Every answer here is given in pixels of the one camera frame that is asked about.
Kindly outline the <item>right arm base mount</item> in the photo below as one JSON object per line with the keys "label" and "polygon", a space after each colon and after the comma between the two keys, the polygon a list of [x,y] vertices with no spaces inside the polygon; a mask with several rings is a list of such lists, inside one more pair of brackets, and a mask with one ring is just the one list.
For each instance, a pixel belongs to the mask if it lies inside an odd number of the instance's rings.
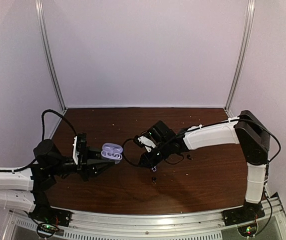
{"label": "right arm base mount", "polygon": [[238,207],[222,212],[224,224],[228,226],[237,226],[238,233],[245,238],[254,237],[258,232],[257,220],[265,216],[265,212],[259,209],[258,212],[252,210],[245,210],[245,208]]}

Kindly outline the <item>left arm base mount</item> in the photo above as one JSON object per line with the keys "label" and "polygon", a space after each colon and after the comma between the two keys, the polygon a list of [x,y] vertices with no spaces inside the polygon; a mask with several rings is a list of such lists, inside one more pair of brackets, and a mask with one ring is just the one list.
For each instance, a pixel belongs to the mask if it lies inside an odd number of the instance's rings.
{"label": "left arm base mount", "polygon": [[51,208],[49,211],[33,212],[25,211],[25,214],[36,224],[36,234],[41,239],[53,237],[61,230],[61,227],[68,227],[71,221],[72,212],[58,208]]}

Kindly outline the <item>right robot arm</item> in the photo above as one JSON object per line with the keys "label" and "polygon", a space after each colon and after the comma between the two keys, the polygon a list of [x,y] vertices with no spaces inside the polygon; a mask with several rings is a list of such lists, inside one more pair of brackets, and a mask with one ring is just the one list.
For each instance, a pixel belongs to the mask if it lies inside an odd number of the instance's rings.
{"label": "right robot arm", "polygon": [[245,187],[244,197],[237,203],[242,220],[251,220],[260,210],[264,186],[268,178],[268,159],[271,133],[248,110],[218,123],[193,125],[174,132],[158,121],[150,129],[134,138],[145,148],[138,165],[154,169],[172,155],[218,150],[215,160],[203,168],[207,177],[203,190],[214,187],[219,202],[231,201],[234,192]]}

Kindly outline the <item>purple earbud charging case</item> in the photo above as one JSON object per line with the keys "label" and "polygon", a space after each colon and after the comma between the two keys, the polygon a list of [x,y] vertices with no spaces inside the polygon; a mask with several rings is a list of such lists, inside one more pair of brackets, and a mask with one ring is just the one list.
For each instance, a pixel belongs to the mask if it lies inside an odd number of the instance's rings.
{"label": "purple earbud charging case", "polygon": [[102,145],[102,151],[101,151],[101,157],[103,159],[109,160],[109,161],[121,161],[118,159],[114,158],[114,154],[121,154],[123,153],[123,148],[118,145],[118,144],[114,144],[114,143],[105,143]]}

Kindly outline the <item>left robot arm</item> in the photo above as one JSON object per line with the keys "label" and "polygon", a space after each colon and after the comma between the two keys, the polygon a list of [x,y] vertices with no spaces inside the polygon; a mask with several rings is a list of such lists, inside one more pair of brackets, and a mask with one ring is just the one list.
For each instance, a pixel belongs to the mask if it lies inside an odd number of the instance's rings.
{"label": "left robot arm", "polygon": [[88,181],[118,164],[123,148],[105,143],[101,148],[87,147],[85,140],[75,140],[71,157],[63,156],[50,139],[34,148],[34,160],[19,168],[0,168],[0,207],[27,212],[35,220],[62,222],[57,210],[50,206],[45,191],[56,184],[56,177],[65,179],[78,174]]}

